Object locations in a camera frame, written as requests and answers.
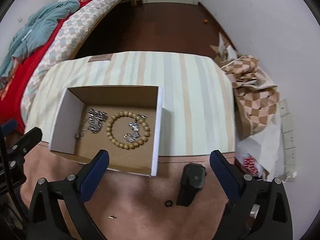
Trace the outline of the red white plastic bag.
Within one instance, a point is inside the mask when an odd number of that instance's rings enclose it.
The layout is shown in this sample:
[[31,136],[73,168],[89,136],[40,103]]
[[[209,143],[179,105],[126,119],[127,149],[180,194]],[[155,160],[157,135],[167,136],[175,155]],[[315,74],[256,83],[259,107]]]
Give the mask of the red white plastic bag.
[[269,172],[265,170],[249,153],[235,153],[234,164],[244,174],[255,179],[266,179]]

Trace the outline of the white mug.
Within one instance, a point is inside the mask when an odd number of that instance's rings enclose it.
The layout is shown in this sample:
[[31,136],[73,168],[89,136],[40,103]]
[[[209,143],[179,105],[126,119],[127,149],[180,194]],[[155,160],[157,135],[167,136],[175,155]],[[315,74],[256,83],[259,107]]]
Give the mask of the white mug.
[[251,211],[250,211],[249,216],[252,217],[253,219],[256,219],[257,214],[258,214],[258,211],[259,211],[259,208],[260,208],[260,205],[254,204],[254,205],[252,206],[252,209],[251,209]]

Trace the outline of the black smartwatch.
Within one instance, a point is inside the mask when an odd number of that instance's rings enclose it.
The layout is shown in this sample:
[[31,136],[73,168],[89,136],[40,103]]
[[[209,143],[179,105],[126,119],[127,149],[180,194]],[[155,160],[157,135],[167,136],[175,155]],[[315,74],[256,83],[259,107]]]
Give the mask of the black smartwatch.
[[188,207],[205,185],[206,168],[200,164],[188,163],[183,168],[180,190],[176,205]]

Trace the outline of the white power strip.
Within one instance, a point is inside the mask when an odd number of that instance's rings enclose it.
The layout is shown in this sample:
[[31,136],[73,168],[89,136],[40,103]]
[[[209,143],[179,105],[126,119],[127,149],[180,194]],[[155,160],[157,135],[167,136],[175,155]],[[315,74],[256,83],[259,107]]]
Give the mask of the white power strip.
[[297,168],[294,124],[293,116],[285,99],[279,102],[279,110],[284,146],[284,178],[286,182],[295,182]]

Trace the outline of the red blanket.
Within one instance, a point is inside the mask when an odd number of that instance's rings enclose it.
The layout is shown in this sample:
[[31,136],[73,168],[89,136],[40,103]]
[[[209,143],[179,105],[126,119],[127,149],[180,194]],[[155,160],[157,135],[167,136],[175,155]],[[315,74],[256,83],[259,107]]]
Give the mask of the red blanket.
[[55,31],[58,30],[58,27],[60,27],[69,16],[59,21],[45,45],[37,48],[23,61],[14,59],[14,66],[9,72],[8,77],[1,77],[1,124],[4,124],[11,119],[15,119],[17,121],[15,130],[20,133],[24,132],[25,125],[22,124],[20,102],[23,89],[28,82],[27,78],[31,74],[31,67],[36,63],[36,60],[40,58],[40,52],[43,52],[52,42]]

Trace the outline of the white cardboard box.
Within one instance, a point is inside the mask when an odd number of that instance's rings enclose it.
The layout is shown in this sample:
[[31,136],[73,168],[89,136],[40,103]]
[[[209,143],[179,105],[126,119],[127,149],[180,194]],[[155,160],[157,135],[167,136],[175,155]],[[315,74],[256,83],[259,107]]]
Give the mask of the white cardboard box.
[[87,164],[99,150],[109,169],[141,176],[157,174],[163,89],[159,86],[86,86],[64,90],[49,149]]

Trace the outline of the checkered beige cloth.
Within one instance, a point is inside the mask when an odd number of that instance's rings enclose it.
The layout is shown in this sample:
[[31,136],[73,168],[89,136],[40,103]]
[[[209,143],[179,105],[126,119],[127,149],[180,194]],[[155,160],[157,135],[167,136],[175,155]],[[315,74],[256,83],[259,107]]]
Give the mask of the checkered beige cloth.
[[241,56],[221,67],[233,86],[237,104],[240,139],[263,131],[278,110],[277,85],[259,67],[259,59]]

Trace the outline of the torn cardboard scraps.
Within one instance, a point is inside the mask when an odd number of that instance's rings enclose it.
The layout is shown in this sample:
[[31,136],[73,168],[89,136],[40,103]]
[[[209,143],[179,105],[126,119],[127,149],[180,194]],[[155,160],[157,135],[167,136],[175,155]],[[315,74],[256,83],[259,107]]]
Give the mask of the torn cardboard scraps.
[[214,61],[219,67],[223,67],[238,58],[238,52],[221,32],[219,32],[219,44],[209,47],[215,53]]

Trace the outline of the teal blanket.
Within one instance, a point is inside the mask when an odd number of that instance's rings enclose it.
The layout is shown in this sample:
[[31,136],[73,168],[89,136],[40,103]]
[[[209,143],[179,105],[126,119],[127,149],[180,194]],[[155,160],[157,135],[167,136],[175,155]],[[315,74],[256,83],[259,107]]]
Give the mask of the teal blanket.
[[8,77],[14,66],[14,59],[23,61],[37,48],[45,45],[59,21],[79,8],[80,0],[58,0],[33,13],[11,39],[1,64],[1,77]]

